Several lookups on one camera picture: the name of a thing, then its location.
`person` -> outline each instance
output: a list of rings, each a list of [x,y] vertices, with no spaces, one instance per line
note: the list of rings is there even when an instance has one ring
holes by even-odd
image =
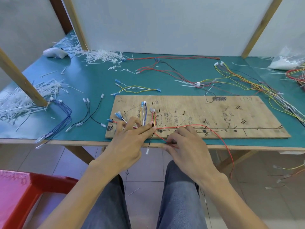
[[[143,142],[155,130],[153,122],[141,126],[135,117],[128,123],[119,121],[109,146],[90,162],[82,178],[39,228],[131,228],[119,173],[140,159]],[[178,128],[168,136],[163,149],[173,161],[166,170],[158,229],[207,228],[198,186],[211,198],[228,228],[267,228],[227,176],[215,168],[206,143],[193,127]]]

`wooden table edge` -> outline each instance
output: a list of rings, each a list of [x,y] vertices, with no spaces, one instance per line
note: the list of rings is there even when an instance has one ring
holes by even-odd
[[[0,138],[1,144],[34,144],[35,139],[7,139]],[[51,140],[48,144],[56,144],[63,146],[108,146],[109,141],[74,141],[74,140]],[[160,148],[164,143],[151,143],[151,148]],[[143,143],[143,147],[147,147],[148,143]],[[208,145],[209,149],[225,149],[224,145]],[[244,146],[244,145],[228,145],[231,150],[257,150],[257,151],[305,151],[300,147],[274,147],[274,146]]]

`table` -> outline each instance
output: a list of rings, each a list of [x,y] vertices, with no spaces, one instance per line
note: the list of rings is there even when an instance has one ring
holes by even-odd
[[[127,57],[132,56],[131,53],[124,53],[124,55]],[[141,58],[150,56],[156,57],[158,55],[133,53],[133,56]],[[221,77],[213,65],[217,61],[213,59],[168,59],[166,61],[191,81],[201,81],[207,78]],[[305,106],[302,104],[300,98],[304,93],[298,88],[298,85],[295,82],[290,80],[281,80],[284,79],[284,75],[270,75],[271,72],[268,70],[255,69],[255,67],[267,67],[270,61],[256,57],[247,58],[246,60],[241,57],[221,57],[220,61],[224,61],[235,72],[244,72],[260,81],[265,81],[273,88],[284,92],[287,101],[292,103],[301,112],[305,112]],[[166,96],[205,94],[201,89],[178,86],[178,82],[175,82],[173,77],[157,71],[147,71],[140,74],[133,74],[125,70],[121,71],[122,69],[128,69],[133,72],[140,67],[149,66],[153,63],[154,59],[138,61],[128,60],[124,61],[121,64],[121,67],[115,71],[115,69],[109,69],[114,65],[112,62],[87,65],[87,63],[84,62],[83,56],[75,56],[72,59],[69,57],[64,59],[53,59],[42,56],[30,65],[23,73],[28,80],[34,82],[34,84],[41,81],[49,81],[51,79],[56,79],[57,81],[64,79],[64,83],[84,92],[83,94],[69,88],[69,93],[60,90],[59,96],[57,97],[57,100],[63,100],[63,102],[72,109],[71,117],[73,123],[80,121],[87,112],[82,100],[83,98],[89,98],[92,109],[95,109],[100,101],[101,94],[104,93],[105,96],[100,108],[95,114],[95,118],[99,122],[107,124],[106,119],[110,116],[114,101],[114,96],[110,96],[110,94],[120,90],[120,88],[115,85],[115,79],[118,79],[127,85],[139,85],[149,88],[159,88],[162,90],[162,92],[142,92],[141,95]],[[66,66],[68,67],[64,74],[60,74]],[[41,75],[56,70],[58,72],[40,78]],[[2,92],[0,92],[0,98],[6,93],[6,91],[11,91],[16,87],[15,83],[8,85]],[[244,91],[241,88],[228,84],[224,85],[222,88],[238,95],[249,96],[256,93],[256,91]],[[212,88],[207,95],[213,95],[212,93],[222,96],[231,95],[230,93],[216,88]],[[259,150],[304,151],[305,143],[303,143],[303,139],[305,136],[305,128],[300,124],[300,122],[292,116],[272,109],[268,103],[268,98],[263,94],[258,93],[257,95],[261,97],[292,137],[288,139],[226,139],[225,142],[231,150],[239,150],[239,152],[233,154],[235,163],[246,159]],[[34,143],[38,137],[49,132],[53,127],[61,122],[64,116],[65,114],[55,104],[51,104],[47,111],[41,111],[30,115],[17,132],[17,127],[25,120],[25,117],[19,117],[16,120],[15,125],[0,121],[0,143]],[[81,127],[73,128],[68,132],[60,132],[49,143],[65,146],[72,153],[89,164],[89,162],[94,158],[86,152],[82,146],[107,146],[111,140],[105,139],[105,132],[106,129],[101,127],[101,125],[97,124],[93,120],[88,120]],[[224,149],[222,142],[218,139],[208,139],[205,140],[205,142],[208,144],[209,149]],[[161,147],[162,145],[162,140],[154,139],[150,146]],[[228,165],[230,165],[230,160],[223,161],[220,164],[220,168]]]

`forearm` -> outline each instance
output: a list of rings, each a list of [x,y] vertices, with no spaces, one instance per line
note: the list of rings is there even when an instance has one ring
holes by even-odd
[[[215,204],[228,228],[268,228],[246,205],[231,186],[226,175],[218,173],[200,186]]]
[[[39,229],[81,228],[104,187],[115,176],[94,160],[69,194],[48,216]]]

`hand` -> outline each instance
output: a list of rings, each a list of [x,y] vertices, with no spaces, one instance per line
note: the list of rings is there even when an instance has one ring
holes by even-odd
[[[165,145],[163,149],[172,155],[177,166],[193,181],[200,183],[219,173],[215,168],[206,143],[192,126],[180,127],[167,138],[168,143],[177,142],[179,151]]]
[[[157,129],[156,126],[152,127],[152,123],[141,126],[140,120],[135,117],[131,117],[127,124],[119,121],[112,141],[95,161],[103,160],[103,165],[107,166],[108,172],[111,170],[114,176],[128,169],[140,159],[143,142]]]

